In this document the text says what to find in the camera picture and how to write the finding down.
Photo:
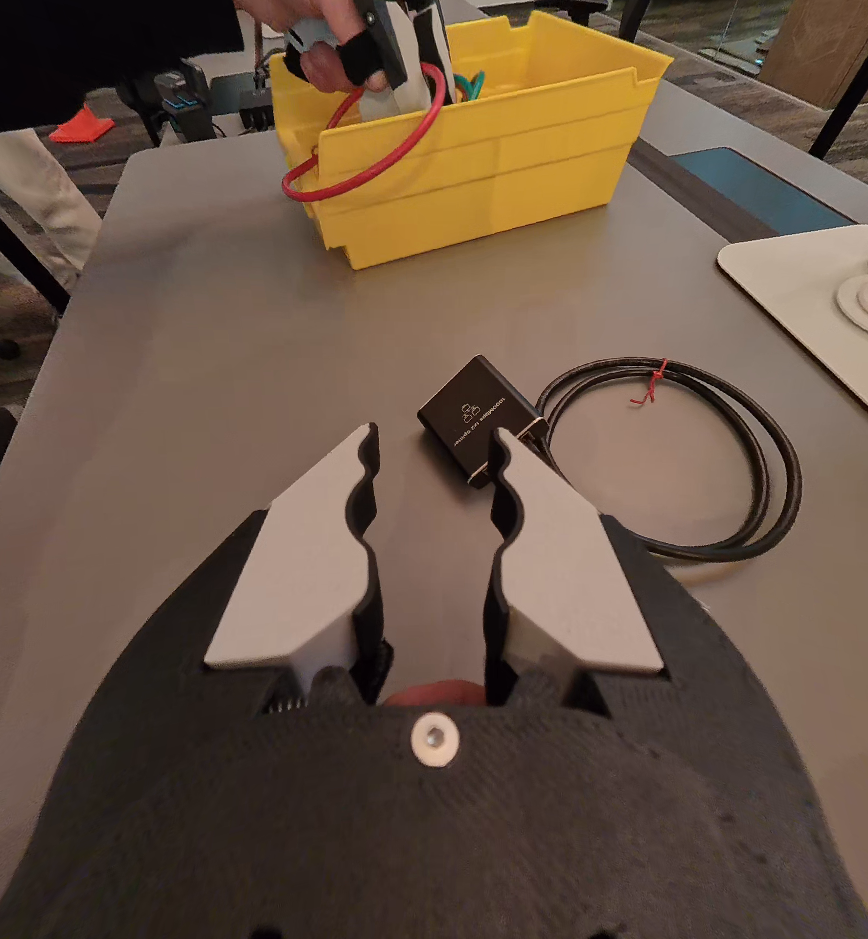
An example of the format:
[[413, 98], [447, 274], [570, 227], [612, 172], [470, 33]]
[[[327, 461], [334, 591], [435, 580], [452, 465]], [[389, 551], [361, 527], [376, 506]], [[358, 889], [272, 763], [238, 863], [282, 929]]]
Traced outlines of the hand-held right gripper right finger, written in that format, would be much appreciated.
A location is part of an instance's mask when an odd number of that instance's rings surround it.
[[598, 510], [511, 431], [492, 432], [501, 536], [484, 604], [487, 700], [528, 671], [564, 691], [584, 672], [651, 677], [664, 662]]

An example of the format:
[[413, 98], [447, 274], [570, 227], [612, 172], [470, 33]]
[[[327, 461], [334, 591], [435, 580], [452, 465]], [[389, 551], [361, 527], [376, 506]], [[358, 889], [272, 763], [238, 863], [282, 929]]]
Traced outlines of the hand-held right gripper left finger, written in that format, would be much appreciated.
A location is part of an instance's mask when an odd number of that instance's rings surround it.
[[289, 669], [308, 695], [325, 667], [347, 671], [366, 702], [393, 663], [378, 563], [379, 429], [355, 429], [276, 497], [206, 649], [207, 667]]

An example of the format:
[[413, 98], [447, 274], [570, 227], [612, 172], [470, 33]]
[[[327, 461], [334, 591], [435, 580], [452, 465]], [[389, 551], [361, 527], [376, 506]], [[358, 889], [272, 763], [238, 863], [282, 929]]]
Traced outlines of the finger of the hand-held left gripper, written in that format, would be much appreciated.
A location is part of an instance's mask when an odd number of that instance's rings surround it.
[[412, 18], [401, 2], [371, 2], [365, 9], [371, 39], [379, 49], [388, 85], [366, 90], [361, 118], [370, 122], [405, 113], [426, 112], [431, 92], [424, 76]]
[[414, 1], [413, 28], [421, 62], [438, 67], [443, 75], [446, 88], [444, 104], [456, 104], [457, 87], [440, 2]]

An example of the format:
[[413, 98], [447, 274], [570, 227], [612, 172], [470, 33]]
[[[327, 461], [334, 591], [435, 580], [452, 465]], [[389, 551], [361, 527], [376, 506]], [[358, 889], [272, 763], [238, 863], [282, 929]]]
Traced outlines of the yellow plastic bin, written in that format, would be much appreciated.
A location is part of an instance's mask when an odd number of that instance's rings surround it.
[[304, 205], [356, 270], [606, 205], [673, 61], [538, 10], [445, 31], [480, 95], [377, 178]]

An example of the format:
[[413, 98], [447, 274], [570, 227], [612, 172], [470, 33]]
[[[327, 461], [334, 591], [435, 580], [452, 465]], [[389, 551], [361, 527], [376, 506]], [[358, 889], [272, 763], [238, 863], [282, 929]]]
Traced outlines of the black ethernet splitter box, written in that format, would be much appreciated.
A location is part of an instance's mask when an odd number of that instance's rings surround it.
[[506, 429], [532, 443], [548, 435], [548, 423], [536, 405], [483, 355], [468, 361], [417, 417], [475, 489], [490, 483], [488, 454], [494, 430]]

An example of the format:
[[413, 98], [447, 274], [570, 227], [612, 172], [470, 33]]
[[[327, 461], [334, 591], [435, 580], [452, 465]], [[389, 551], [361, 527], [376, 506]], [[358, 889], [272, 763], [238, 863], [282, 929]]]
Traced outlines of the person's left forearm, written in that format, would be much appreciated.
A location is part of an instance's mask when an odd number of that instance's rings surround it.
[[0, 133], [64, 123], [93, 90], [242, 49], [229, 1], [0, 1]]

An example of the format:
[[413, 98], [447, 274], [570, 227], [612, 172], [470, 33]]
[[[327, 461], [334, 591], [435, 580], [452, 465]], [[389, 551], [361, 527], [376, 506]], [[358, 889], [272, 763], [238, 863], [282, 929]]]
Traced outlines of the person's left hand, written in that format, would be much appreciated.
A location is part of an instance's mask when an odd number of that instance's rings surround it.
[[[340, 43], [352, 40], [365, 26], [352, 1], [234, 1], [233, 6], [282, 33], [301, 20], [321, 20]], [[346, 76], [338, 51], [325, 43], [302, 53], [300, 64], [307, 81], [321, 92], [356, 88]]]

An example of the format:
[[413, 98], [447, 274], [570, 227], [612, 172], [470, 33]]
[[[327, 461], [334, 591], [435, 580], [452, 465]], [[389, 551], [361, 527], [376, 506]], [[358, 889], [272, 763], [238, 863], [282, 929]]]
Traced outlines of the black battery charger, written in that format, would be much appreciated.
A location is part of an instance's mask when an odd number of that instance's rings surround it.
[[211, 95], [201, 67], [182, 60], [178, 67], [156, 74], [153, 81], [160, 106], [181, 143], [217, 139]]

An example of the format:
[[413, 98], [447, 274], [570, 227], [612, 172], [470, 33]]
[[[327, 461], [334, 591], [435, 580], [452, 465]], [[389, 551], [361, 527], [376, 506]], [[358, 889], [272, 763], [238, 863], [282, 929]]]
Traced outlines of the red twist tie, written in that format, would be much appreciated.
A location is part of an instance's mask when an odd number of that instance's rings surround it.
[[655, 403], [656, 388], [658, 384], [664, 379], [664, 374], [665, 374], [665, 370], [668, 365], [668, 362], [669, 360], [667, 358], [663, 358], [660, 366], [658, 368], [653, 369], [650, 375], [647, 389], [645, 393], [643, 394], [642, 399], [633, 398], [630, 400], [630, 404], [637, 405], [637, 406], [644, 406], [647, 403]]

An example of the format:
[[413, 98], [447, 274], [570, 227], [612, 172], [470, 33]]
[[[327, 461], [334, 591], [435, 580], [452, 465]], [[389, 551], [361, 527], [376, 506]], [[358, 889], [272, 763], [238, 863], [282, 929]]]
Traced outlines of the orange plastic piece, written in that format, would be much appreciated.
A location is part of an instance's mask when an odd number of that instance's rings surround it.
[[48, 140], [58, 145], [88, 145], [99, 141], [115, 128], [111, 117], [98, 116], [88, 103], [76, 114], [59, 124], [48, 134]]

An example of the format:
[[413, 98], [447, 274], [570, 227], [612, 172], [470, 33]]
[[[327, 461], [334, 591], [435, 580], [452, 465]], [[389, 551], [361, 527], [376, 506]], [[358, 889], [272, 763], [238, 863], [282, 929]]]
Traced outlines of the blue table mat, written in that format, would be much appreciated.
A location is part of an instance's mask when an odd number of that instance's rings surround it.
[[778, 236], [855, 224], [815, 196], [730, 147], [691, 151], [672, 159]]

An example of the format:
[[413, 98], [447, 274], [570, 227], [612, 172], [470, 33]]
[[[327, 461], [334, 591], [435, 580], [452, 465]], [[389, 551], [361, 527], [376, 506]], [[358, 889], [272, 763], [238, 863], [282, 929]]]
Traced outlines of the white document stand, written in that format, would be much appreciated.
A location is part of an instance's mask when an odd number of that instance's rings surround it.
[[717, 263], [868, 409], [868, 224], [730, 244]]

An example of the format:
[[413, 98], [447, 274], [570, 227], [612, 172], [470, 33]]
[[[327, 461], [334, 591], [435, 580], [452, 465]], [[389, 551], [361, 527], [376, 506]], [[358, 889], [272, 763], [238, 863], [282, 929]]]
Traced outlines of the cardboard box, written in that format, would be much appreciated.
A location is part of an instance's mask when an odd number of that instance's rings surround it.
[[820, 109], [840, 100], [868, 54], [868, 1], [794, 1], [759, 80]]

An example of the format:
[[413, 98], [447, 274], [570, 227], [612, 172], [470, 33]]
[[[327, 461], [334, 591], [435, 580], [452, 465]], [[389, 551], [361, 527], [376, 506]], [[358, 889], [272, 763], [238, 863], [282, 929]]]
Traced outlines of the person's beige trousers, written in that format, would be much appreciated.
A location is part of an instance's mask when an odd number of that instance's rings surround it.
[[37, 257], [71, 292], [96, 245], [101, 217], [36, 130], [0, 133], [0, 192], [41, 227], [48, 241]]

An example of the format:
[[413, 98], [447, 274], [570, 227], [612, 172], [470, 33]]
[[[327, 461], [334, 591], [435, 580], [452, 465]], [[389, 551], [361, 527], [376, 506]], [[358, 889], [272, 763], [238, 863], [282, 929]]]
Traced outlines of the black stand pole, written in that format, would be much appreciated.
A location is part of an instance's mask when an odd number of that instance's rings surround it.
[[852, 114], [863, 102], [868, 92], [868, 54], [863, 60], [848, 87], [845, 89], [840, 100], [833, 108], [824, 127], [816, 136], [812, 147], [809, 149], [809, 155], [825, 159], [830, 148], [834, 145], [837, 138], [851, 119]]

